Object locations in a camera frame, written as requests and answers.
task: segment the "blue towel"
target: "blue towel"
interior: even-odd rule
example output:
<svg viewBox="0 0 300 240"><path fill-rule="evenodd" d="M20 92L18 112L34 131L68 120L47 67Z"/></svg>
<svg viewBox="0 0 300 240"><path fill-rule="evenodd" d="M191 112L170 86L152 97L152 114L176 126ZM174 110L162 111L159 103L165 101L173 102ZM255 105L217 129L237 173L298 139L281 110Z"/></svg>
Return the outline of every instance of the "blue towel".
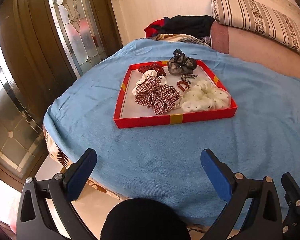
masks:
<svg viewBox="0 0 300 240"><path fill-rule="evenodd" d="M128 66L169 60L175 49L205 62L235 99L236 115L118 129L113 114ZM73 162L87 148L96 150L98 162L91 175L96 181L128 197L163 202L189 223L211 224L225 204L200 165L200 153L205 148L247 178L271 176L284 212L287 204L280 185L282 174L290 172L300 185L300 79L202 45L133 41L56 99L44 124Z"/></svg>

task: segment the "pillow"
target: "pillow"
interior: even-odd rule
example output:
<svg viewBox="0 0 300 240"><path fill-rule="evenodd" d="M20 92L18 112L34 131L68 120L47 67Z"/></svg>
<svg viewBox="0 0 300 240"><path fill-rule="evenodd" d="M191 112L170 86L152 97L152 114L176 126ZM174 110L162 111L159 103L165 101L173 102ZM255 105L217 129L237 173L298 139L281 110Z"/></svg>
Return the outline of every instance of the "pillow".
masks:
<svg viewBox="0 0 300 240"><path fill-rule="evenodd" d="M220 24L262 34L300 54L300 26L277 10L254 0L212 0Z"/></svg>

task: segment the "red clothing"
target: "red clothing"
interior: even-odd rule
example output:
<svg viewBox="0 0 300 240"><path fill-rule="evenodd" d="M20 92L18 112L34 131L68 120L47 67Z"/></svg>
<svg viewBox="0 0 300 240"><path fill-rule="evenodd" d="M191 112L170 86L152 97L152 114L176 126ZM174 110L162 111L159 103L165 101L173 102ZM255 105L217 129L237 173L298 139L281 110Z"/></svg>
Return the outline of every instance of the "red clothing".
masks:
<svg viewBox="0 0 300 240"><path fill-rule="evenodd" d="M147 28L144 29L144 31L146 32L146 38L152 37L154 34L157 35L157 33L158 33L158 31L156 29L151 27L152 25L158 25L158 26L162 27L164 25L164 19L157 20L157 21L151 23Z"/></svg>

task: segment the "beaded bracelet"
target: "beaded bracelet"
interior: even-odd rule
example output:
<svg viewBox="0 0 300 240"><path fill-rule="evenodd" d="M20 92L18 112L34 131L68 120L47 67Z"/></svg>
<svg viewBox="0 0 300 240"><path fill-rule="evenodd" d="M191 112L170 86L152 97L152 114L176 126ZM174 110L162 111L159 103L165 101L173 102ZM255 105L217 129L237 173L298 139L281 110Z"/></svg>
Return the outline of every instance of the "beaded bracelet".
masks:
<svg viewBox="0 0 300 240"><path fill-rule="evenodd" d="M187 74L187 75L182 75L181 80L184 82L187 82L189 85L191 85L191 81L187 80L187 78L196 78L198 75L193 75L193 74Z"/></svg>
<svg viewBox="0 0 300 240"><path fill-rule="evenodd" d="M178 86L178 88L180 88L183 92L184 92L186 89L189 89L189 88L190 88L189 84L188 84L186 81L184 81L184 80L179 80L179 81L177 82L177 86Z"/></svg>

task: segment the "stained glass window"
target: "stained glass window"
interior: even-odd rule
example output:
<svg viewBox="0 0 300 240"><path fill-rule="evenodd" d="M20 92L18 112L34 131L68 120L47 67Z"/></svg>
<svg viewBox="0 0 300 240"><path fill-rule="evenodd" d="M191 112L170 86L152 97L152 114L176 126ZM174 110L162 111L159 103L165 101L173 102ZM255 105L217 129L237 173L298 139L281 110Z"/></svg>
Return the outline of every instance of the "stained glass window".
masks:
<svg viewBox="0 0 300 240"><path fill-rule="evenodd" d="M89 0L48 0L57 32L77 78L106 57Z"/></svg>

